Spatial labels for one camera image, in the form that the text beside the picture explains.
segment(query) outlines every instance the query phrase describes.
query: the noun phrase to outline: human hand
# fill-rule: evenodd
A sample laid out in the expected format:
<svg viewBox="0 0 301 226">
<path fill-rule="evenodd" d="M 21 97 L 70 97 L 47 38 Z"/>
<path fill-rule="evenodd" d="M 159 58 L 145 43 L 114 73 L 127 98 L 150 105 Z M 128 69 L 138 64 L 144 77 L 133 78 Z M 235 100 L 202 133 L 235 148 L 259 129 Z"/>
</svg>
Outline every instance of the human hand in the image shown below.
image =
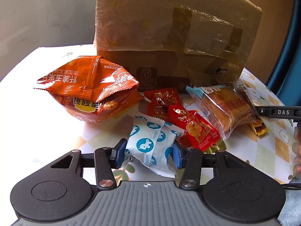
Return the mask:
<svg viewBox="0 0 301 226">
<path fill-rule="evenodd" d="M 294 176 L 301 177 L 301 122 L 295 127 L 294 138 L 296 142 L 292 145 L 293 152 L 297 155 L 295 158 Z"/>
</svg>

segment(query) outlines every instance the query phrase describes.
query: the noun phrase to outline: floral tablecloth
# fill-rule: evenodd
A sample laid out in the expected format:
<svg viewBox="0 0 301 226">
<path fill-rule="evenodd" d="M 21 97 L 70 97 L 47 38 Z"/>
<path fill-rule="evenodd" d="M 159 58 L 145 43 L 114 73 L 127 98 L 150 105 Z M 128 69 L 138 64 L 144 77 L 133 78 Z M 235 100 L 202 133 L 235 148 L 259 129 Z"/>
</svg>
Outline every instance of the floral tablecloth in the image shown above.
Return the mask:
<svg viewBox="0 0 301 226">
<path fill-rule="evenodd" d="M 38 48 L 0 82 L 1 167 L 5 178 L 1 194 L 2 205 L 5 205 L 2 225 L 10 225 L 16 220 L 9 194 L 18 181 L 72 149 L 92 153 L 100 147 L 115 146 L 121 138 L 129 137 L 134 114 L 146 112 L 148 102 L 142 100 L 103 122 L 86 123 L 69 115 L 46 91 L 32 88 L 37 79 L 79 55 L 96 55 L 96 50 L 93 45 Z M 241 79 L 256 105 L 282 105 L 246 69 Z M 186 109 L 197 110 L 203 115 L 188 94 L 181 98 Z M 249 160 L 251 165 L 278 182 L 287 183 L 293 174 L 293 124 L 288 120 L 263 121 L 268 133 L 257 137 L 247 125 L 237 127 L 225 141 L 227 150 L 244 161 Z M 138 162 L 129 163 L 127 170 L 114 170 L 113 173 L 117 181 L 167 180 Z M 201 183 L 212 177 L 212 169 L 202 169 Z M 95 184 L 94 169 L 86 168 L 84 178 Z"/>
</svg>

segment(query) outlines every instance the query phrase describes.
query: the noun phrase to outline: wall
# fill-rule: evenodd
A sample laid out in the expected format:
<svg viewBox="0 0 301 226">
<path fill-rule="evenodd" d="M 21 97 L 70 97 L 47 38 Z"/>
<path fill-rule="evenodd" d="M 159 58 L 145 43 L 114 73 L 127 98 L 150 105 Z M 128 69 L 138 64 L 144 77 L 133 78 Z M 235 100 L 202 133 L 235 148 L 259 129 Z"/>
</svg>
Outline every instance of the wall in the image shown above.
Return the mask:
<svg viewBox="0 0 301 226">
<path fill-rule="evenodd" d="M 38 47 L 92 43 L 95 3 L 96 0 L 0 0 L 0 81 Z"/>
<path fill-rule="evenodd" d="M 261 7 L 258 32 L 246 68 L 266 83 L 281 52 L 290 24 L 293 0 L 250 0 Z"/>
</svg>

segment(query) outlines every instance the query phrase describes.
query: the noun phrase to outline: plastic-wrapped bread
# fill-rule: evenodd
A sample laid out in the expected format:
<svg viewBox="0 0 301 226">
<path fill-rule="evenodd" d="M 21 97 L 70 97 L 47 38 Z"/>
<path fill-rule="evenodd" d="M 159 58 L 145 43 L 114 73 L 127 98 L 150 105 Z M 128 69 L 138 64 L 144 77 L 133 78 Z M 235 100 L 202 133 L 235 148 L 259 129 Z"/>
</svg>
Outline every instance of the plastic-wrapped bread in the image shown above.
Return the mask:
<svg viewBox="0 0 301 226">
<path fill-rule="evenodd" d="M 238 87 L 236 91 L 227 85 L 186 87 L 186 90 L 219 130 L 222 140 L 226 140 L 235 127 L 255 122 L 254 107 L 243 87 Z"/>
</svg>

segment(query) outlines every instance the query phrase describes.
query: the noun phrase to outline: red snack packet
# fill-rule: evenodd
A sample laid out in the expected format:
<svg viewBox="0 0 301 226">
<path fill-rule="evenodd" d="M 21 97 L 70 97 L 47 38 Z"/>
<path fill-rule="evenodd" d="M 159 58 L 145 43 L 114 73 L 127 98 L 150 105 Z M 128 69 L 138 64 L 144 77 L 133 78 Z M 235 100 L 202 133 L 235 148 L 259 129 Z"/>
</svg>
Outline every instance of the red snack packet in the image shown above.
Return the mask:
<svg viewBox="0 0 301 226">
<path fill-rule="evenodd" d="M 178 137 L 176 140 L 183 148 L 189 148 L 192 146 L 186 135 Z"/>
<path fill-rule="evenodd" d="M 181 105 L 181 100 L 177 89 L 164 88 L 146 91 L 144 93 L 144 97 L 151 101 L 147 107 L 147 115 L 157 117 L 174 124 L 168 114 L 168 106 Z"/>
<path fill-rule="evenodd" d="M 39 79 L 67 112 L 81 121 L 99 122 L 141 100 L 139 82 L 102 56 L 80 56 Z"/>
<path fill-rule="evenodd" d="M 196 111 L 170 105 L 168 113 L 178 127 L 186 130 L 186 137 L 193 147 L 205 151 L 220 139 L 219 132 Z"/>
</svg>

